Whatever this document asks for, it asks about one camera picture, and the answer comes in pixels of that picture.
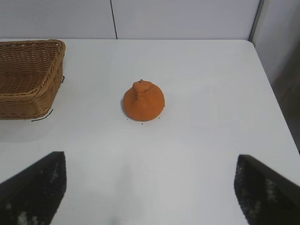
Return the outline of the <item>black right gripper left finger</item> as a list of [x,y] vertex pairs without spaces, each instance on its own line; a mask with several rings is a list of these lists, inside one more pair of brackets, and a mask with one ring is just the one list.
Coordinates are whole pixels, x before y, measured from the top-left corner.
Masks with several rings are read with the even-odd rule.
[[0,223],[49,225],[66,189],[65,154],[54,151],[0,184]]

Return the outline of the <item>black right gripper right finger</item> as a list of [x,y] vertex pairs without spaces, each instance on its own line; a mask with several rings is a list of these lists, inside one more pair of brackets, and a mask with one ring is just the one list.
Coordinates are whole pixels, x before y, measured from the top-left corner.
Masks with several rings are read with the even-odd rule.
[[251,155],[238,156],[234,191],[250,225],[300,223],[300,187]]

